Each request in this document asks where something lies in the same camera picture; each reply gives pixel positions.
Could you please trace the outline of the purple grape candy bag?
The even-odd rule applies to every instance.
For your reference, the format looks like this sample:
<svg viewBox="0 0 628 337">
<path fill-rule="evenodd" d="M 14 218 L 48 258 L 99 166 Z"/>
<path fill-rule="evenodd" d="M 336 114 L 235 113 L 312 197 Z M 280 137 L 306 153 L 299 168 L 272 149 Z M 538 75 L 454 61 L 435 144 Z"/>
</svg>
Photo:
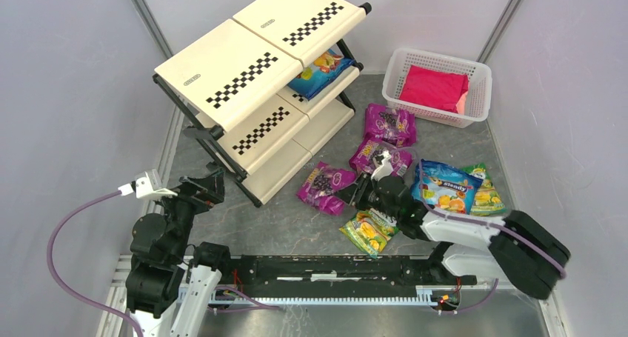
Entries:
<svg viewBox="0 0 628 337">
<path fill-rule="evenodd" d="M 365 138 L 380 139 L 395 147 L 409 147 L 417 141 L 415 116 L 406 110 L 372 103 L 364 119 Z"/>
<path fill-rule="evenodd" d="M 339 216 L 344 211 L 345 202 L 335 194 L 349 187 L 355 179 L 355 172 L 332 167 L 320 161 L 301 185 L 296 196 L 322 213 Z"/>
<path fill-rule="evenodd" d="M 403 176 L 412 164 L 412 154 L 380 139 L 367 138 L 363 140 L 355 154 L 350 158 L 349 166 L 358 173 L 372 173 L 376 165 L 379 164 L 375 158 L 384 151 L 391 155 L 392 174 Z"/>
</svg>

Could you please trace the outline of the green Fox's candy bag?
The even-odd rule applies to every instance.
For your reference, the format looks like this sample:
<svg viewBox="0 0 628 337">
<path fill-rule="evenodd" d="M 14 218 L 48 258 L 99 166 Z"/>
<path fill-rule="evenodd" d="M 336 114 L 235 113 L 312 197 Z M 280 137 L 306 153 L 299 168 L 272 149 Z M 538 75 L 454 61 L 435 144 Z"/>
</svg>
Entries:
<svg viewBox="0 0 628 337">
<path fill-rule="evenodd" d="M 377 258 L 398 233 L 397 221 L 375 209 L 358 211 L 339 230 L 371 258 Z"/>
</svg>

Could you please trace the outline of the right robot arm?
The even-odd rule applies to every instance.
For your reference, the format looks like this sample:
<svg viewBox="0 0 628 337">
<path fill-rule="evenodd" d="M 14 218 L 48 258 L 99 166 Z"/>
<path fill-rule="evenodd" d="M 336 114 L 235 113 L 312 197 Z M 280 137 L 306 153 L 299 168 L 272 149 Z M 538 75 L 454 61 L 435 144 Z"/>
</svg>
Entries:
<svg viewBox="0 0 628 337">
<path fill-rule="evenodd" d="M 451 213 L 413 198 L 398 176 L 362 175 L 336 197 L 358 210 L 384 214 L 409 238 L 444 242 L 441 265 L 454 276 L 504 279 L 529 297 L 546 300 L 567 275 L 568 248 L 523 211 L 493 217 Z"/>
</svg>

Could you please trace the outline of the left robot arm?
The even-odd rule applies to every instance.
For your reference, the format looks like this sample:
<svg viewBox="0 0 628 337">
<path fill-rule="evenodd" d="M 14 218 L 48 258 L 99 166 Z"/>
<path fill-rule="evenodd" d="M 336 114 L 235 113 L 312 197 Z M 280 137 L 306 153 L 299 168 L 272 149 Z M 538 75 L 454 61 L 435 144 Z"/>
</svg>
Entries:
<svg viewBox="0 0 628 337">
<path fill-rule="evenodd" d="M 164 210 L 142 216 L 132 229 L 125 287 L 137 336 L 197 336 L 210 296 L 230 264 L 228 247 L 203 242 L 182 267 L 195 217 L 224 201 L 223 170 L 179 181 L 168 189 L 150 170 L 136 176 L 132 185 L 136 198 L 154 201 Z"/>
</svg>

